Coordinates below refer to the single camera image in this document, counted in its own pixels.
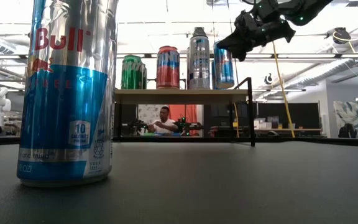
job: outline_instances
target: man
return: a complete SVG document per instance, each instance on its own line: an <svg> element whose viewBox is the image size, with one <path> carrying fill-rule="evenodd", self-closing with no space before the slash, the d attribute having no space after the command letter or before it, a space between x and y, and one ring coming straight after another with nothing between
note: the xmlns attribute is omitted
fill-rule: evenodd
<svg viewBox="0 0 358 224"><path fill-rule="evenodd" d="M149 125L149 132L169 135L176 131L178 126L174 125L174 120L168 119L168 115L169 108L167 106L161 107L160 119Z"/></svg>

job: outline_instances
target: man's white shirt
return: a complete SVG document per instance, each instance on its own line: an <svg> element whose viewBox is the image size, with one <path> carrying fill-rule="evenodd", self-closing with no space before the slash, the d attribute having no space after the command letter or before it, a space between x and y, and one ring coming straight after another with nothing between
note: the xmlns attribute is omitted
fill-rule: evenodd
<svg viewBox="0 0 358 224"><path fill-rule="evenodd" d="M155 120L155 121L153 122L153 125L154 125L155 132L156 132L156 133L161 133L161 134L172 134L172 133L173 133L173 131L167 130L167 129L165 129L165 128L160 128L160 127L158 127L157 125L155 125L155 123L156 123L157 121L160 121L162 124L164 124L164 125L166 125L166 126L174 126L174 125L175 125L175 124L174 124L174 122L175 122L174 120L168 119L166 122L163 123L161 120L157 119L157 120Z"/></svg>

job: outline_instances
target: aluminum can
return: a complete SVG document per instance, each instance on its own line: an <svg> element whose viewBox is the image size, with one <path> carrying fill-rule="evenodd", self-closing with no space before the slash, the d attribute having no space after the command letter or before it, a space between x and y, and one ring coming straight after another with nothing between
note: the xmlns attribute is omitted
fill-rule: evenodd
<svg viewBox="0 0 358 224"><path fill-rule="evenodd" d="M126 55L122 61L121 89L143 89L144 64L142 59L134 55Z"/></svg>
<svg viewBox="0 0 358 224"><path fill-rule="evenodd" d="M217 90L216 75L215 75L215 60L212 60L212 62L211 62L211 83L212 83L212 89Z"/></svg>
<svg viewBox="0 0 358 224"><path fill-rule="evenodd" d="M196 27L190 39L190 89L210 89L209 40L205 33Z"/></svg>
<svg viewBox="0 0 358 224"><path fill-rule="evenodd" d="M35 0L17 176L94 182L111 170L117 0Z"/></svg>
<svg viewBox="0 0 358 224"><path fill-rule="evenodd" d="M229 51L220 49L218 43L214 44L216 88L227 89L234 86L232 57Z"/></svg>
<svg viewBox="0 0 358 224"><path fill-rule="evenodd" d="M163 46L157 54L157 89L179 89L179 64L178 49L171 46Z"/></svg>
<svg viewBox="0 0 358 224"><path fill-rule="evenodd" d="M190 89L190 48L187 48L186 52L186 63L187 63L187 79L186 79L186 89Z"/></svg>
<svg viewBox="0 0 358 224"><path fill-rule="evenodd" d="M143 70L142 70L142 89L147 89L147 68L146 64L143 64Z"/></svg>

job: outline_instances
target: red can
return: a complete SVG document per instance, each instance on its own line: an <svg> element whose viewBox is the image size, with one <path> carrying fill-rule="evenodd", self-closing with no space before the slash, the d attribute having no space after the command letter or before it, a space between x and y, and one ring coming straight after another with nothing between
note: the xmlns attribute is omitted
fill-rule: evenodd
<svg viewBox="0 0 358 224"><path fill-rule="evenodd" d="M157 54L157 89L179 89L179 62L176 47L160 48Z"/></svg>

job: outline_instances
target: man's hand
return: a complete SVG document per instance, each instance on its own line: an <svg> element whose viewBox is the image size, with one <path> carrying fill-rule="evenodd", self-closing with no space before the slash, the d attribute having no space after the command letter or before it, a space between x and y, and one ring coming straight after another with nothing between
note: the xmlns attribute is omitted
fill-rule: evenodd
<svg viewBox="0 0 358 224"><path fill-rule="evenodd" d="M148 132L150 132L150 133L153 133L153 132L155 132L155 128L154 128L154 125L152 125L152 124L149 124L149 127L147 128L147 130L148 130Z"/></svg>
<svg viewBox="0 0 358 224"><path fill-rule="evenodd" d="M154 124L157 125L157 126L160 127L160 128L163 128L163 126L164 126L164 125L161 123L161 121L156 121Z"/></svg>

